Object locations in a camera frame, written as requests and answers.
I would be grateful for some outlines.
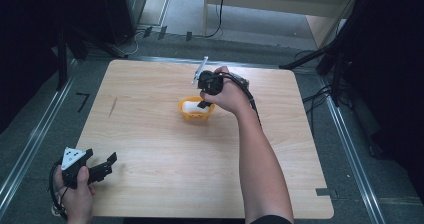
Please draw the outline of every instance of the black panel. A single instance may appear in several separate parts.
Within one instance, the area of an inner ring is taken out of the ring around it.
[[[58,0],[67,23],[103,42],[119,44],[135,34],[146,0]]]
[[[57,69],[44,8],[37,0],[0,0],[0,133]]]
[[[344,77],[381,127],[372,140],[409,171],[424,198],[424,0],[375,1],[365,28],[345,40],[352,63]]]

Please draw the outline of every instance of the black sleeve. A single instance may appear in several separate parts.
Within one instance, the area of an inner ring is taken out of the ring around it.
[[[291,224],[291,222],[284,217],[268,215],[257,219],[252,224]]]

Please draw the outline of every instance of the gray floor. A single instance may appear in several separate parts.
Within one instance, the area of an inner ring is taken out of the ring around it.
[[[204,0],[170,0],[163,26],[172,34],[202,35]],[[219,25],[219,6],[208,5],[207,35]],[[316,49],[304,15],[223,6],[217,40]]]
[[[168,14],[172,15],[171,13],[174,12],[171,9],[168,10]],[[180,22],[187,21],[185,17],[181,17],[181,19]],[[291,45],[295,41],[289,41],[285,45],[271,44],[266,36],[260,38],[257,36],[253,39],[261,39],[261,42],[252,43],[253,41],[242,39],[244,35],[235,36],[236,38],[229,39],[230,41],[194,38],[186,42],[185,36],[175,35],[178,34],[177,30],[173,31],[171,27],[175,25],[175,27],[181,27],[181,30],[188,28],[183,28],[184,25],[178,22],[172,24],[170,19],[166,19],[165,21],[168,21],[169,26],[168,31],[172,32],[162,40],[158,40],[159,34],[155,32],[146,38],[139,35],[137,38],[139,49],[136,53],[130,55],[130,58],[141,59],[143,56],[149,56],[200,60],[204,55],[208,55],[211,61],[249,63],[263,68],[277,68],[279,64],[291,62],[298,52],[312,48],[313,40],[311,36],[306,36],[308,26],[301,19],[301,17],[296,19],[299,22],[295,21],[295,18],[287,21],[297,23],[296,25],[293,24],[296,33],[305,34],[304,37],[299,38],[299,43],[295,45]],[[279,31],[283,33],[282,36],[286,35],[288,38],[289,34],[293,32],[289,28],[290,26],[281,26]],[[229,31],[225,29],[225,26],[223,27],[225,35]],[[193,24],[190,28],[194,30],[196,27]],[[128,42],[119,48],[131,52],[135,49],[135,43]],[[62,222],[50,213],[51,200],[48,193],[45,192],[49,169],[63,154],[65,147],[76,146],[94,97],[111,60],[103,51],[90,48],[90,56],[87,60],[79,62],[79,70],[76,73],[73,85],[70,87],[63,105],[46,133],[40,149],[29,166],[5,215],[0,220],[1,223]],[[314,72],[316,65],[317,61],[311,61],[304,67],[295,70],[302,97],[311,96],[321,88],[320,79]],[[57,75],[54,75],[22,109],[9,128],[0,135],[0,157],[3,160],[3,165],[0,167],[0,180],[2,182],[11,172],[33,128],[48,107],[55,94],[56,84]],[[90,94],[87,104],[79,113],[77,111],[81,106],[83,97],[76,95],[76,92]],[[391,160],[377,160],[371,157],[368,151],[368,140],[359,126],[353,110],[341,106],[341,111],[379,200],[386,222],[424,223],[424,208],[419,202],[406,172]],[[333,198],[335,215],[330,220],[296,220],[297,223],[371,223],[326,104],[314,109],[314,133],[314,140],[327,186],[338,194],[337,197]],[[95,218],[94,220],[94,223],[122,222],[122,218]]]

